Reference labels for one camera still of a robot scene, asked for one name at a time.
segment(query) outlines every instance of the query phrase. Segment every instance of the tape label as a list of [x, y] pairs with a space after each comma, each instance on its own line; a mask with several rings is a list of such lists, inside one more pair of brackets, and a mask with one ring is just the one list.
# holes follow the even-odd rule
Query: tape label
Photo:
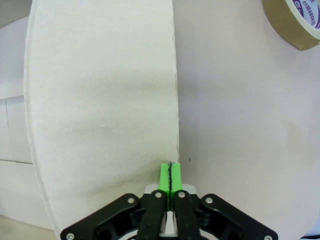
[[315, 29], [320, 29], [320, 7], [318, 6], [317, 0], [292, 1], [307, 23]]

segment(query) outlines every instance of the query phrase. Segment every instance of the white panel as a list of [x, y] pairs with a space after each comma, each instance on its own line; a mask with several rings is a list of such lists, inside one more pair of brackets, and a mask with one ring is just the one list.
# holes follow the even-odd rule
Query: white panel
[[8, 130], [6, 100], [0, 100], [0, 160], [11, 160], [12, 152]]
[[32, 164], [0, 161], [0, 215], [52, 228]]
[[27, 136], [24, 97], [18, 96], [6, 100], [12, 159], [32, 163]]
[[0, 99], [23, 95], [28, 17], [0, 28]]
[[0, 216], [0, 240], [57, 240], [54, 231]]

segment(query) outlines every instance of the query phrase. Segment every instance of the brown packing tape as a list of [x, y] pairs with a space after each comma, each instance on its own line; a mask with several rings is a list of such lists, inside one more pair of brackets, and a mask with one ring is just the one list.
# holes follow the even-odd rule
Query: brown packing tape
[[319, 44], [319, 39], [300, 25], [286, 0], [262, 0], [262, 4], [270, 24], [285, 41], [300, 51], [311, 49]]

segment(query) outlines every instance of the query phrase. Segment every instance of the white foam board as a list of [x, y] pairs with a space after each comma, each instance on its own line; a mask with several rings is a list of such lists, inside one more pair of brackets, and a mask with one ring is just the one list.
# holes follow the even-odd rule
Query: white foam board
[[52, 228], [32, 164], [0, 160], [0, 193], [0, 215]]
[[178, 160], [171, 0], [35, 0], [25, 100], [56, 233]]
[[0, 28], [0, 99], [23, 95], [28, 17]]
[[14, 161], [32, 163], [27, 136], [24, 102], [23, 96], [6, 100], [10, 147]]

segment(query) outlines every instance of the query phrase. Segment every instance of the white surface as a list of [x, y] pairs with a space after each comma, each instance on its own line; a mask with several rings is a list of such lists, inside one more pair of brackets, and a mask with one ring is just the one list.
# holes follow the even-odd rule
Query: white surface
[[0, 240], [57, 240], [54, 231], [0, 216]]
[[23, 95], [28, 17], [0, 28], [0, 100]]
[[57, 234], [178, 160], [176, 73], [170, 0], [33, 2], [26, 112]]
[[0, 160], [11, 160], [6, 100], [0, 100]]
[[182, 182], [298, 239], [320, 212], [320, 47], [282, 40], [261, 1], [173, 5]]
[[32, 164], [0, 161], [0, 193], [0, 215], [52, 228]]
[[24, 97], [18, 96], [7, 99], [6, 108], [12, 159], [32, 163], [27, 136]]

